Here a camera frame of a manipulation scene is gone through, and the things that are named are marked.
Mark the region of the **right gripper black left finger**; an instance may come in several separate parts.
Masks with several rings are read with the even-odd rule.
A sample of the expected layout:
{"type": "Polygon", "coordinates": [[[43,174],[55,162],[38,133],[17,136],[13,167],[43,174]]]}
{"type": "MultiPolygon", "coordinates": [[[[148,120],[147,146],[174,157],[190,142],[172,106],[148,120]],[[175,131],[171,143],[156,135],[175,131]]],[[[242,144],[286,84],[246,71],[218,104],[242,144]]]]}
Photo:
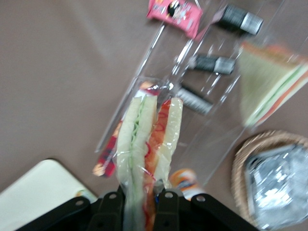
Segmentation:
{"type": "Polygon", "coordinates": [[[121,231],[124,193],[121,187],[91,203],[78,196],[23,225],[19,231],[121,231]]]}

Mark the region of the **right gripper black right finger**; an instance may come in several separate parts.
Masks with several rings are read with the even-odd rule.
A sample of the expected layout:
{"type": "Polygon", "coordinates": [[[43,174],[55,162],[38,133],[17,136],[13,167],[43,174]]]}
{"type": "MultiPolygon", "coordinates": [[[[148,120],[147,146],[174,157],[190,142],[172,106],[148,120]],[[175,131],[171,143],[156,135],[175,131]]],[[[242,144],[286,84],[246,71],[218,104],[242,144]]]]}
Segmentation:
{"type": "Polygon", "coordinates": [[[209,194],[197,194],[187,200],[164,190],[159,194],[154,230],[256,231],[257,228],[209,194]]]}

